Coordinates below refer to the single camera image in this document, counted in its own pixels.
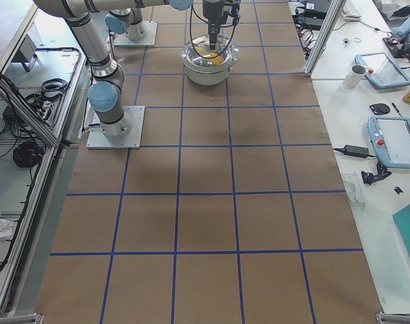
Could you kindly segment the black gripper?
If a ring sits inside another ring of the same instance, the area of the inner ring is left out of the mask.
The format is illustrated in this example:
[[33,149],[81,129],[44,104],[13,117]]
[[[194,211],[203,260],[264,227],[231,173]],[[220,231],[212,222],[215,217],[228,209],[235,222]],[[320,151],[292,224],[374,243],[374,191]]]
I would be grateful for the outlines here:
[[239,0],[204,0],[202,1],[202,12],[208,23],[209,49],[215,51],[217,38],[220,33],[220,25],[232,18],[232,25],[236,26],[240,20]]

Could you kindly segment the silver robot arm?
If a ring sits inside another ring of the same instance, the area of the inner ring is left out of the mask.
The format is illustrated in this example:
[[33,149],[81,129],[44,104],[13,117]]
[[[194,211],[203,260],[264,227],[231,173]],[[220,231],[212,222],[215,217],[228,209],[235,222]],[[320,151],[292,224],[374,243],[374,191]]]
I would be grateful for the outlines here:
[[88,90],[88,101],[97,114],[100,128],[107,137],[122,137],[132,128],[132,119],[122,107],[124,71],[111,58],[106,45],[99,38],[91,17],[99,11],[115,9],[142,9],[144,7],[171,5],[186,10],[192,1],[35,1],[45,13],[63,18],[80,48],[88,59],[95,83]]
[[[156,21],[144,21],[141,9],[146,7],[139,3],[135,8],[115,9],[107,12],[105,23],[112,45],[117,47],[152,47],[155,45],[157,32]],[[227,26],[235,28],[239,22],[240,1],[203,1],[202,15],[199,17],[207,24],[209,48],[219,53],[217,44],[220,30]]]

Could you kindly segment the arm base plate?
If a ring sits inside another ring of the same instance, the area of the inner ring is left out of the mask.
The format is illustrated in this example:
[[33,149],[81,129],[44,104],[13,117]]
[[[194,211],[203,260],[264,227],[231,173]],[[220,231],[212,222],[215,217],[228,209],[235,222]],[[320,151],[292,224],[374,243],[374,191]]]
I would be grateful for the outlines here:
[[145,106],[123,106],[123,118],[114,124],[101,123],[94,115],[86,147],[88,149],[139,149],[145,119]]
[[142,21],[132,24],[126,33],[118,34],[114,40],[115,47],[154,47],[157,34],[156,21]]

